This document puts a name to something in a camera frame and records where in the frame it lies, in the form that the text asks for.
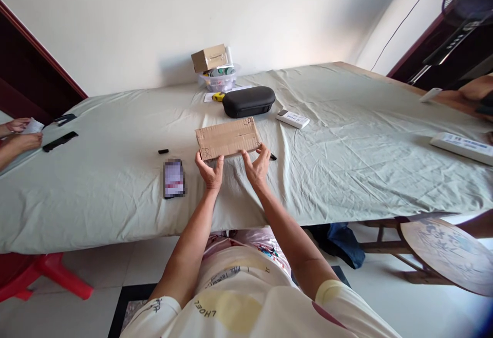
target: black fan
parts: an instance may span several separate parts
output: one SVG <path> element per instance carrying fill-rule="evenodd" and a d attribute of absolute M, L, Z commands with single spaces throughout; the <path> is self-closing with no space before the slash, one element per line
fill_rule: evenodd
<path fill-rule="evenodd" d="M 443 0 L 444 20 L 457 30 L 437 50 L 423 61 L 424 67 L 408 84 L 414 85 L 432 66 L 439 66 L 477 27 L 493 22 L 493 0 Z"/>

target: yellow tape measure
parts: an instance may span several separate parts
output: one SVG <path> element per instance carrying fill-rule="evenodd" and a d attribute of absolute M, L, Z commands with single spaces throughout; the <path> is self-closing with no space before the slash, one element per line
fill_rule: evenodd
<path fill-rule="evenodd" d="M 226 95 L 225 92 L 220 91 L 212 95 L 212 99 L 215 100 L 216 102 L 222 102 L 225 95 Z"/>

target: white remote control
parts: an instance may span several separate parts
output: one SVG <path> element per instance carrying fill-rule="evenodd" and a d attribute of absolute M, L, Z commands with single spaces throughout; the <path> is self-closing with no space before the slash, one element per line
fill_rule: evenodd
<path fill-rule="evenodd" d="M 423 103 L 423 102 L 428 102 L 430 99 L 433 99 L 434 97 L 436 97 L 438 94 L 440 94 L 442 92 L 443 89 L 440 89 L 440 88 L 433 88 L 431 89 L 429 92 L 427 92 L 426 94 L 424 94 L 421 98 L 420 98 L 420 102 Z"/>
<path fill-rule="evenodd" d="M 430 141 L 430 144 L 493 166 L 493 145 L 462 138 L 450 133 L 439 133 Z"/>
<path fill-rule="evenodd" d="M 289 112 L 285 109 L 281 110 L 277 115 L 276 119 L 282 122 L 286 122 L 291 126 L 302 129 L 310 122 L 310 119 L 306 117 L 297 115 L 296 113 Z"/>

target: clear plastic box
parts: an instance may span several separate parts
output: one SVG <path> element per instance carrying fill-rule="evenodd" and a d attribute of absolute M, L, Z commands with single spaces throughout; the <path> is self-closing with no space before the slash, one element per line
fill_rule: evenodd
<path fill-rule="evenodd" d="M 199 73 L 199 78 L 205 82 L 207 89 L 211 92 L 230 91 L 236 86 L 236 78 L 240 66 L 234 64 L 236 72 L 230 75 L 209 77 Z"/>

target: round wooden stool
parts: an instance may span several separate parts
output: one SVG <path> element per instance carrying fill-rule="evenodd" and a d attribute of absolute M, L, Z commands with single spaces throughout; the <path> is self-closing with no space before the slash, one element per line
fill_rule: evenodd
<path fill-rule="evenodd" d="M 367 253 L 392 254 L 414 268 L 416 271 L 403 272 L 411 283 L 456 285 L 493 296 L 493 253 L 471 235 L 441 219 L 395 224 L 401 240 L 382 241 L 388 224 L 380 225 L 378 241 L 361 243 L 361 248 Z M 423 268 L 399 253 L 413 254 Z"/>

